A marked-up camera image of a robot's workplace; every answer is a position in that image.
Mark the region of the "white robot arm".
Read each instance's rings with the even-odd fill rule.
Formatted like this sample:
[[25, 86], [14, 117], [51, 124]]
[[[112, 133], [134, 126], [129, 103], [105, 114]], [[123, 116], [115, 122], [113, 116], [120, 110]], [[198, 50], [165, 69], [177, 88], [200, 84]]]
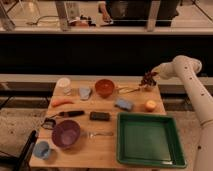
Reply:
[[213, 96], [197, 77], [201, 69], [200, 60], [178, 55], [154, 67], [152, 72], [162, 79], [178, 77], [183, 83], [201, 125], [193, 171], [213, 171]]

